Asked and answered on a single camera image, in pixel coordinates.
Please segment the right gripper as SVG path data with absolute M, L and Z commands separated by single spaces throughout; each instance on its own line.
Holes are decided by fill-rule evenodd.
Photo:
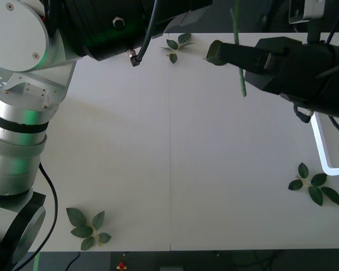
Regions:
M 309 97 L 315 77 L 334 65 L 334 52 L 323 43 L 287 37 L 262 38 L 255 47 L 222 43 L 218 59 L 244 69 L 245 81 L 276 95 Z

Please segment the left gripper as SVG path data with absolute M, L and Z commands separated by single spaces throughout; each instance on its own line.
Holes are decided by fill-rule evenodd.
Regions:
M 153 38 L 162 36 L 171 28 L 196 22 L 213 1 L 161 1 Z

